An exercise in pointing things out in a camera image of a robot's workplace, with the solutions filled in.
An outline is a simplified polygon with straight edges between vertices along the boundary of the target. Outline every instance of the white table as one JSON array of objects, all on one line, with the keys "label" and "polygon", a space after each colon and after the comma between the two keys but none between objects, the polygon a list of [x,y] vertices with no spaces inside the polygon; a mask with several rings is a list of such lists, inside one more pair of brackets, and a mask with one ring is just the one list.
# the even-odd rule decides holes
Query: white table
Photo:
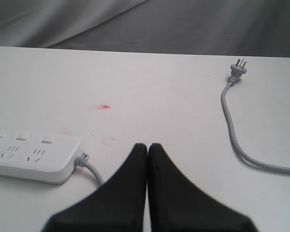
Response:
[{"label": "white table", "polygon": [[[0,47],[0,129],[79,136],[106,180],[136,142],[159,142],[194,184],[261,232],[290,232],[290,176],[248,168],[230,145],[220,93],[237,59]],[[290,58],[245,59],[247,74],[227,94],[239,143],[290,167]],[[40,231],[96,187],[85,169],[60,186],[0,177],[0,232]]]}]

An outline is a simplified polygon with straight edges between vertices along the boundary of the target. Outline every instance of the plug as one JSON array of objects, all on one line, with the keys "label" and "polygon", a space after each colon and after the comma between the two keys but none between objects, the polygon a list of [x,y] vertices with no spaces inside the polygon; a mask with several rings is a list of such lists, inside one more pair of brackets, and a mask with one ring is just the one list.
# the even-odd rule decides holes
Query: plug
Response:
[{"label": "plug", "polygon": [[247,61],[244,62],[244,59],[238,59],[236,64],[231,65],[231,77],[228,79],[229,82],[232,82],[232,85],[235,85],[238,79],[247,72],[245,68]]}]

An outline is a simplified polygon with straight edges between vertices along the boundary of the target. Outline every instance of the power socket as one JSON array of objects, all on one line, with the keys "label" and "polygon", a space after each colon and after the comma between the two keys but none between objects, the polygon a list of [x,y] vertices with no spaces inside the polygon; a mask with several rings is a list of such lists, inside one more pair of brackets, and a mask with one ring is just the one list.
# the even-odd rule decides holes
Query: power socket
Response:
[{"label": "power socket", "polygon": [[81,156],[75,136],[0,130],[0,175],[51,184],[66,182]]}]

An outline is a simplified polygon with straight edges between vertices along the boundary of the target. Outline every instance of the gray fabric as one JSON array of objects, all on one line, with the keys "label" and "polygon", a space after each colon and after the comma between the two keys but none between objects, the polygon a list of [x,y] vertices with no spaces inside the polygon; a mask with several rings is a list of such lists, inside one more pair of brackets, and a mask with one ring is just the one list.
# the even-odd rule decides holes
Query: gray fabric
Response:
[{"label": "gray fabric", "polygon": [[0,46],[48,47],[145,0],[0,0]]},{"label": "gray fabric", "polygon": [[51,48],[290,57],[290,0],[148,0]]}]

